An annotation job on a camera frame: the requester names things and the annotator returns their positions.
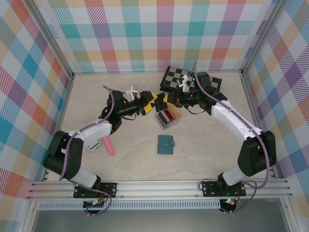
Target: checkered board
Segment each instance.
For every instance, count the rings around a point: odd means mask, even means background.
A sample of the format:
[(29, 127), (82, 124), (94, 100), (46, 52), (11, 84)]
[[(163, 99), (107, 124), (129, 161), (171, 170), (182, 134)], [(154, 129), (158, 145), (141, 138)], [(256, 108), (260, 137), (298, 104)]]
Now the checkered board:
[[(177, 88), (179, 88), (177, 80), (181, 82), (180, 78), (182, 78), (184, 75), (188, 75), (189, 72), (190, 71), (169, 66), (161, 81), (160, 90), (168, 93), (176, 90)], [(188, 76), (188, 78), (189, 80), (187, 81), (187, 85), (189, 86), (189, 91), (194, 91), (194, 81), (192, 80), (191, 76)], [(222, 79), (210, 76), (210, 81), (211, 86), (216, 89), (215, 92), (220, 91)]]

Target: floor surface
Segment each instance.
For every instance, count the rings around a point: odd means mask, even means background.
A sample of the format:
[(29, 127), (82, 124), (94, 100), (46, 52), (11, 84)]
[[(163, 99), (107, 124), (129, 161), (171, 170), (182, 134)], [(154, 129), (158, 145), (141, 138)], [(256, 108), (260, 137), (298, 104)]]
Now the floor surface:
[[(108, 92), (103, 85), (112, 89), (130, 89), (161, 93), (159, 84), (164, 73), (103, 74), (76, 76), (69, 104), (62, 125), (63, 131), (73, 131), (93, 123), (106, 106)], [(252, 122), (239, 74), (210, 73), (222, 78), (221, 92), (245, 118)], [(217, 119), (207, 113), (192, 115), (179, 109), (179, 123), (161, 130), (154, 119), (155, 109), (135, 121), (123, 120), (122, 126), (110, 136), (115, 155), (111, 156), (105, 145), (94, 152), (84, 149), (82, 166), (97, 174), (102, 180), (182, 180), (217, 178), (237, 164), (241, 141)], [(194, 107), (193, 112), (200, 112)], [(174, 136), (174, 154), (157, 154), (158, 135)], [(263, 178), (265, 173), (255, 177)], [(50, 172), (49, 181), (59, 176)]]

